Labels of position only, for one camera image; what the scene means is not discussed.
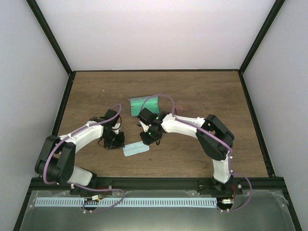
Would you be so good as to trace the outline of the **light blue cleaning cloth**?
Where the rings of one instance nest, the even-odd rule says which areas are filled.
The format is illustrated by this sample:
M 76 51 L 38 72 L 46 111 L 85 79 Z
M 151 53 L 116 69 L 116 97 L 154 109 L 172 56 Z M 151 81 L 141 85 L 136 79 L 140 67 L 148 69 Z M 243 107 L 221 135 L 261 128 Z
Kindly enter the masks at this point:
M 144 153 L 150 150 L 150 147 L 142 141 L 125 145 L 123 153 L 125 157 L 132 156 L 139 153 Z

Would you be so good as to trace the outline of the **blue-grey glasses case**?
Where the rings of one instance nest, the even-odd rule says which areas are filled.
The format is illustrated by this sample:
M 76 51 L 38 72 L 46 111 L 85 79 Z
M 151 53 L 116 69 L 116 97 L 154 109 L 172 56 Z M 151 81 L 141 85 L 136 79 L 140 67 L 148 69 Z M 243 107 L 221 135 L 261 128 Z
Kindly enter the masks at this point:
M 148 98 L 149 96 L 129 99 L 132 117 L 136 117 L 139 114 L 142 106 L 143 108 L 150 110 L 152 113 L 157 114 L 159 112 L 158 97 L 155 96 L 150 99 Z

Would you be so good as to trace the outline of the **pink transparent sunglasses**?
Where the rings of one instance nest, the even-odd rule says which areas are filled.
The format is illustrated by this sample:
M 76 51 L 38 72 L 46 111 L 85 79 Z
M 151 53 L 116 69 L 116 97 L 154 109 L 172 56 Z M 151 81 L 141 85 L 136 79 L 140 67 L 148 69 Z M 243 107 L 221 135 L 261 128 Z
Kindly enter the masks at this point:
M 180 111 L 188 111 L 186 108 L 176 105 L 174 108 L 174 114 L 177 115 Z

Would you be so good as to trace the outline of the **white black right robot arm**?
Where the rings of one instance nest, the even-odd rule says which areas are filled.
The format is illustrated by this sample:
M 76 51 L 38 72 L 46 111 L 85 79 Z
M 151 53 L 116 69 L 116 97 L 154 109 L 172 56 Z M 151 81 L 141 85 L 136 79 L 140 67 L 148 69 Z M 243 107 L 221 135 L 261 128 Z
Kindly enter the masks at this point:
M 196 138 L 205 154 L 213 161 L 215 191 L 224 194 L 231 188 L 230 157 L 234 135 L 215 115 L 189 118 L 168 112 L 155 114 L 145 109 L 137 118 L 143 129 L 140 137 L 145 145 L 159 145 L 165 133 Z

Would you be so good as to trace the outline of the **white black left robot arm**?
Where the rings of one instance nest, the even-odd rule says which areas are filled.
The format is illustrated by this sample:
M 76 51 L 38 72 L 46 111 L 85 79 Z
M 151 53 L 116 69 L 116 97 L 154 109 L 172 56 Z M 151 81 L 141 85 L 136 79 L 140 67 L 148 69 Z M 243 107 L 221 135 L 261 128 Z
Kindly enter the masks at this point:
M 107 149 L 124 147 L 125 135 L 121 130 L 121 116 L 114 118 L 94 117 L 84 126 L 63 136 L 46 138 L 35 165 L 45 184 L 81 185 L 87 194 L 98 190 L 97 175 L 75 166 L 77 152 L 92 141 Z

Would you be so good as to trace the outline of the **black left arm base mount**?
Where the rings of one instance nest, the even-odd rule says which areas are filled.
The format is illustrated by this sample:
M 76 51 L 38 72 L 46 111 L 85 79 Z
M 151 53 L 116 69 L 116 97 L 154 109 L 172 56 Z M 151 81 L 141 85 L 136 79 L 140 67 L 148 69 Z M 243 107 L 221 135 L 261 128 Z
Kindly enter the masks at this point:
M 110 195 L 111 192 L 103 192 L 103 190 L 109 189 L 112 183 L 112 180 L 108 180 L 107 178 L 94 176 L 87 186 L 80 187 L 75 185 L 74 188 L 70 190 L 70 194 L 80 195 L 81 197 L 90 197 L 97 194 Z

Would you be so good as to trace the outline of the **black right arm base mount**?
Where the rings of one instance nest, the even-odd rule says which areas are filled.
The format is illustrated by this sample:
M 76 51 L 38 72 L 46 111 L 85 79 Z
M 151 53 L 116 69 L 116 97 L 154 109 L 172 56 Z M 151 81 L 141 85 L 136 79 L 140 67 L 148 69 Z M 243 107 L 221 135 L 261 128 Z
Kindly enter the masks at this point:
M 198 181 L 200 194 L 211 195 L 211 196 L 221 196 L 221 195 L 232 195 L 235 191 L 236 195 L 243 194 L 242 189 L 238 188 L 238 180 L 234 180 L 230 177 L 226 183 L 221 183 L 216 179 L 212 178 L 201 178 Z

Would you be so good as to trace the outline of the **black aluminium frame rail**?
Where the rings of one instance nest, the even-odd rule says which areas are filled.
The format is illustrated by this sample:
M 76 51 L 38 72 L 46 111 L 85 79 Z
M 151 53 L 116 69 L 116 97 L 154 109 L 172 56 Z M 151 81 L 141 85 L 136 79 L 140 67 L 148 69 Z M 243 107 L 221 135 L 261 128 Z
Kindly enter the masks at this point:
M 249 178 L 235 177 L 231 185 L 242 189 L 248 189 L 251 184 L 253 189 L 282 189 L 286 187 L 282 177 Z M 97 177 L 89 185 L 89 188 L 98 189 L 104 186 L 106 189 L 131 190 L 215 190 L 212 178 L 138 178 L 138 177 Z

